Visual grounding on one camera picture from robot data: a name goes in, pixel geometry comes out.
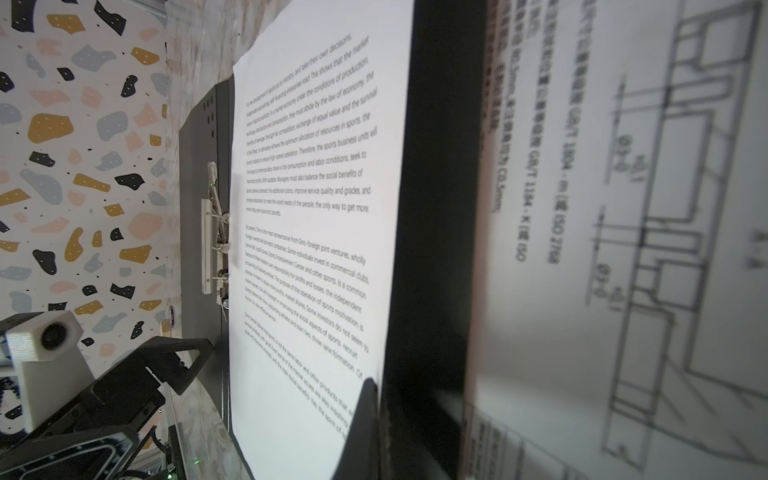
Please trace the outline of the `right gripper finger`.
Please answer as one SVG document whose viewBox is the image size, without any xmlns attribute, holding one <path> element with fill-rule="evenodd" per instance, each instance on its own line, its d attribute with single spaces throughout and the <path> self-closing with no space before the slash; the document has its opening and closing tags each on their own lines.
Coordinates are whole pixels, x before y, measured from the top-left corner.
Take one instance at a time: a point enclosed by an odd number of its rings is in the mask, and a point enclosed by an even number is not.
<svg viewBox="0 0 768 480">
<path fill-rule="evenodd" d="M 372 378 L 363 383 L 345 445 L 333 480 L 378 480 L 380 435 L 378 386 Z"/>
</svg>

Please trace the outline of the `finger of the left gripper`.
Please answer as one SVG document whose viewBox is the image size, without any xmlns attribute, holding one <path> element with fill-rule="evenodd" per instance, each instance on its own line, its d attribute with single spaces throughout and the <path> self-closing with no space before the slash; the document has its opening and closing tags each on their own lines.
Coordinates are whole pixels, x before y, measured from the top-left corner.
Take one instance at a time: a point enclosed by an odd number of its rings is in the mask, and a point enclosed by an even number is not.
<svg viewBox="0 0 768 480">
<path fill-rule="evenodd" d="M 214 352 L 205 338 L 152 337 L 119 365 L 120 388 L 136 396 L 151 396 L 163 385 L 183 394 Z"/>
</svg>

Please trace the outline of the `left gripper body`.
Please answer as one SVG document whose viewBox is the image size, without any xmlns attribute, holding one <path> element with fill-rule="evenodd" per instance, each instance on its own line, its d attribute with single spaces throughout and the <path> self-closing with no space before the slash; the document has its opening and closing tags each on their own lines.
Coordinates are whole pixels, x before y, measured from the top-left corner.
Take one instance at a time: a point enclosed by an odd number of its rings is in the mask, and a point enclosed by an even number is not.
<svg viewBox="0 0 768 480">
<path fill-rule="evenodd" d="M 141 433 L 166 403 L 158 377 L 95 381 L 8 452 L 3 479 L 119 479 L 149 436 Z"/>
</svg>

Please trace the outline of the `paper with technical drawings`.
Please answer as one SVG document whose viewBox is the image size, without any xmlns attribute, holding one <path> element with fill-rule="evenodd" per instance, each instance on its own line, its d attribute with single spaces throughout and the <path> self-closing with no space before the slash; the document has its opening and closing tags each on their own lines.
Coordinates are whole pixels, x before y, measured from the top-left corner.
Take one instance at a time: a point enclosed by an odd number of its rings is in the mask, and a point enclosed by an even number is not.
<svg viewBox="0 0 768 480">
<path fill-rule="evenodd" d="M 462 479 L 767 475 L 767 5 L 491 1 Z"/>
</svg>

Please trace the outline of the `paper with printed text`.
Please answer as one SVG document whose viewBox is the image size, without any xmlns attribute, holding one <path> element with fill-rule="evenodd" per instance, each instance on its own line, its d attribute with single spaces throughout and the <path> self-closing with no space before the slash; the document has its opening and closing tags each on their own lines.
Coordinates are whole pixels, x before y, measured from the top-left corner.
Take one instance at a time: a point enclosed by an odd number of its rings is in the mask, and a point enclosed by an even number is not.
<svg viewBox="0 0 768 480">
<path fill-rule="evenodd" d="M 256 479 L 329 479 L 380 383 L 414 5 L 293 1 L 233 68 L 231 420 Z"/>
</svg>

